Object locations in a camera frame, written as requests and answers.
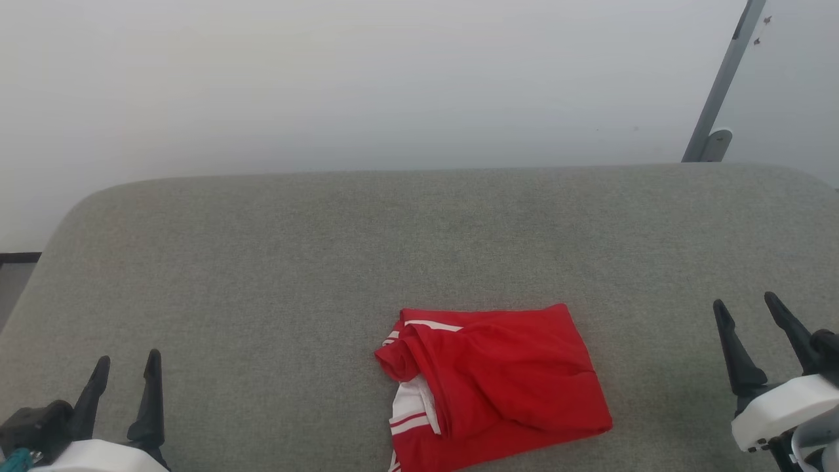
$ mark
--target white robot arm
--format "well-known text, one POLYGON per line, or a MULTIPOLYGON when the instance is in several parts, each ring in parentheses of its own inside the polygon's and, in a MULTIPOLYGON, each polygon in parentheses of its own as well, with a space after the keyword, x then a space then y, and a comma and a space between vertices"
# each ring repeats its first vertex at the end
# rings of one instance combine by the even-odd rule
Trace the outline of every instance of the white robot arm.
POLYGON ((732 435, 742 451, 768 450, 782 472, 839 472, 839 336, 810 334, 772 292, 764 295, 772 318, 798 357, 803 373, 767 385, 766 374, 734 333, 722 301, 714 302, 728 379, 737 396, 732 435), (806 456, 802 448, 817 449, 806 456))
POLYGON ((101 357, 76 402, 53 401, 44 408, 21 408, 0 426, 0 449, 8 460, 0 472, 167 472, 164 442, 163 376, 160 352, 152 349, 137 421, 128 441, 93 439, 99 397, 107 386, 111 360, 101 357))

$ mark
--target gray upholstered surface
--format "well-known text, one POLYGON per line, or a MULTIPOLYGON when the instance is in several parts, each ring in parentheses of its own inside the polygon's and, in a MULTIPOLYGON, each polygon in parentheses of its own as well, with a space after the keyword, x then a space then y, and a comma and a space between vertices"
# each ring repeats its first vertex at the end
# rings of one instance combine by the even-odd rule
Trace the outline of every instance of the gray upholstered surface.
POLYGON ((478 470, 772 470, 729 433, 711 303, 771 380, 796 375, 763 292, 839 328, 838 234, 831 188, 762 166, 120 186, 67 216, 0 336, 0 417, 74 401, 110 354, 96 435, 119 440, 156 347, 177 472, 385 470, 395 385, 372 352, 401 307, 565 302, 614 430, 478 470))

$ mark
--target black mount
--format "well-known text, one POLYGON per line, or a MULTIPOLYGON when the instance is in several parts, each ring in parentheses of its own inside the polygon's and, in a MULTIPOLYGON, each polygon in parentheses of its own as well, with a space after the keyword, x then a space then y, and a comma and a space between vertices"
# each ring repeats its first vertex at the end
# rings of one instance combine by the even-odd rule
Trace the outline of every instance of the black mount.
POLYGON ((170 470, 160 446, 163 445, 163 367, 160 351, 152 349, 146 370, 143 372, 146 386, 143 389, 143 399, 137 413, 137 421, 128 427, 128 445, 145 451, 167 470, 170 470))
MULTIPOLYGON (((786 333, 789 344, 801 364, 802 375, 820 374, 839 388, 839 336, 826 329, 810 334, 810 331, 796 318, 789 308, 771 291, 763 295, 763 300, 772 314, 772 319, 786 333)), ((736 417, 746 406, 762 394, 779 384, 767 384, 766 373, 754 364, 740 338, 734 332, 734 319, 722 300, 714 302, 714 318, 720 334, 722 355, 728 369, 728 382, 737 396, 736 417)), ((777 438, 771 438, 763 449, 770 450, 782 472, 800 472, 801 467, 789 458, 791 453, 792 432, 786 432, 777 438)), ((821 467, 821 454, 813 454, 807 463, 821 467)))
MULTIPOLYGON (((41 464, 50 464, 64 452, 72 441, 93 438, 99 397, 107 387, 111 359, 102 356, 96 362, 76 406, 62 400, 43 408, 21 408, 0 426, 0 448, 6 457, 17 448, 27 448, 43 454, 41 464)), ((163 373, 160 352, 152 349, 143 377, 146 386, 137 414, 137 421, 128 427, 128 443, 149 454, 160 465, 170 470, 160 446, 164 442, 163 373)))

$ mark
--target white stripe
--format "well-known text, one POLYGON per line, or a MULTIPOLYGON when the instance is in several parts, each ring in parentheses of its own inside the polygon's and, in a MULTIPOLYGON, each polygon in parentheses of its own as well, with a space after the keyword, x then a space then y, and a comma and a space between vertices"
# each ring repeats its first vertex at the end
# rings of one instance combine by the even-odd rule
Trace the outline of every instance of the white stripe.
POLYGON ((423 408, 425 409, 425 414, 428 415, 431 429, 434 430, 434 434, 440 434, 440 424, 437 422, 437 409, 434 406, 434 394, 431 393, 431 388, 425 382, 425 377, 421 375, 417 375, 417 377, 420 377, 425 383, 420 386, 419 396, 422 398, 423 408))
POLYGON ((431 320, 409 320, 405 324, 423 324, 431 329, 445 329, 446 331, 460 331, 462 326, 455 326, 452 324, 438 323, 431 320))
POLYGON ((391 434, 399 434, 408 431, 409 429, 413 429, 418 426, 423 426, 425 424, 429 424, 428 417, 416 417, 412 420, 408 420, 398 426, 394 426, 390 428, 391 434))
POLYGON ((396 460, 396 450, 393 451, 393 455, 390 456, 390 468, 388 472, 391 472, 393 469, 396 469, 399 466, 399 462, 396 460))

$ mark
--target red fabric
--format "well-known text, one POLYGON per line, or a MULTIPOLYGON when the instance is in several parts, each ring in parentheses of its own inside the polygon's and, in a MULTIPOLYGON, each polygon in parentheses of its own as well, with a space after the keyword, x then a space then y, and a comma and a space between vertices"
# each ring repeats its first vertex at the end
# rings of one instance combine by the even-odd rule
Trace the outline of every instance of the red fabric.
POLYGON ((396 381, 423 374, 441 432, 424 425, 394 434, 404 472, 448 472, 612 428, 565 305, 527 312, 404 309, 393 330, 398 334, 376 357, 396 381), (418 320, 462 328, 410 323, 418 320))

